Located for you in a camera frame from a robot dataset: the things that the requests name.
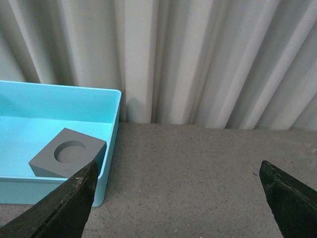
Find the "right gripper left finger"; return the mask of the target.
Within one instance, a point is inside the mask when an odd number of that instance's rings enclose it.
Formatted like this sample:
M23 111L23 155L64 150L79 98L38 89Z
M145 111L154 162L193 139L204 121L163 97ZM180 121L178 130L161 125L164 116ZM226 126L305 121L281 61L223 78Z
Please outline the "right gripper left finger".
M80 238L98 180L93 160L30 209L0 228L2 238Z

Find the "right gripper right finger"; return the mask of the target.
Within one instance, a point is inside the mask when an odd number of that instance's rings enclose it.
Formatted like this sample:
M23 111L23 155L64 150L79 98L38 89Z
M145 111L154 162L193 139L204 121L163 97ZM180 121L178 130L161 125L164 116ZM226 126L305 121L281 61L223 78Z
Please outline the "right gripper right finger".
M315 238L317 192L268 161L262 161L259 176L282 236Z

